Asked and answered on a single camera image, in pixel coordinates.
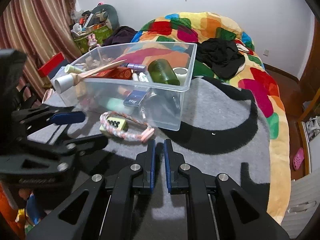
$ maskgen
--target striped curtain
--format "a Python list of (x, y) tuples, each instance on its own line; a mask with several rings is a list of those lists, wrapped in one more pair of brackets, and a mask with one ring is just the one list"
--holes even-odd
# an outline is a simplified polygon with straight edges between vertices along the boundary
[(19, 86), (28, 82), (43, 97), (37, 69), (61, 51), (69, 61), (81, 56), (69, 30), (74, 7), (75, 0), (11, 0), (0, 17), (0, 48), (28, 55)]

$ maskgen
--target gray fabric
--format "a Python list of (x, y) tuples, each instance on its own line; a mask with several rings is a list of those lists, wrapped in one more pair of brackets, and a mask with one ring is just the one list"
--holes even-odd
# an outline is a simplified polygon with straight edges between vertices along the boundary
[[(52, 95), (46, 104), (63, 106), (57, 94)], [(225, 130), (239, 126), (249, 116), (250, 100), (235, 101), (209, 82), (197, 78), (185, 94), (182, 120), (195, 127), (208, 130)], [(88, 112), (84, 123), (73, 124), (69, 129), (72, 137), (83, 137), (99, 133), (100, 114)], [(227, 173), (240, 184), (241, 163), (249, 164), (250, 178), (255, 183), (270, 182), (269, 128), (265, 117), (258, 109), (258, 130), (253, 139), (240, 149), (221, 154), (207, 155), (192, 152), (172, 142), (173, 150), (184, 155), (187, 163), (199, 168), (203, 173), (217, 175)], [(37, 141), (47, 141), (56, 126), (51, 125), (30, 136)], [(163, 143), (167, 136), (156, 129), (156, 143)], [(111, 139), (105, 150), (118, 156), (135, 159), (146, 150), (146, 144)], [(144, 214), (134, 239), (187, 239), (185, 195), (170, 195), (166, 187), (163, 155), (160, 174), (155, 184), (154, 194)]]

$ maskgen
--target transparent plastic storage box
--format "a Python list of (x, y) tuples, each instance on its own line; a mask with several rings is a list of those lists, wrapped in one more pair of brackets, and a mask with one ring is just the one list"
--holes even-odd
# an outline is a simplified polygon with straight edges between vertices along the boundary
[[(185, 82), (180, 86), (154, 83), (148, 71), (145, 71), (145, 74), (149, 83), (86, 78), (83, 82), (61, 93), (60, 97), (66, 106), (75, 106), (97, 113), (122, 112), (159, 128), (179, 130), (184, 94), (190, 88), (196, 47), (197, 45), (193, 43), (180, 42), (139, 42), (97, 47), (71, 65), (92, 69), (108, 64), (111, 58), (113, 61), (126, 59), (126, 63), (148, 66), (153, 60), (164, 58), (172, 68), (188, 69)], [(56, 78), (67, 75), (63, 69), (64, 67), (51, 79), (53, 86)], [(133, 90), (146, 91), (147, 94), (138, 106), (125, 106), (123, 101)]]

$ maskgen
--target wall socket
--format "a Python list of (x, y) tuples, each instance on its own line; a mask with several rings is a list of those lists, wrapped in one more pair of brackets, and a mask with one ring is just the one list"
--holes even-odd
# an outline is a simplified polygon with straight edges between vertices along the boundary
[(269, 56), (269, 50), (265, 49), (264, 52), (263, 52), (263, 55)]

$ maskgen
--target mint green bottle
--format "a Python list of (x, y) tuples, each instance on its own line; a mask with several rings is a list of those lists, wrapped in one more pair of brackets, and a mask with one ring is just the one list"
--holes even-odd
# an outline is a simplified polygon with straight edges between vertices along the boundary
[(180, 85), (180, 81), (166, 59), (160, 58), (152, 61), (148, 66), (148, 71), (155, 83)]

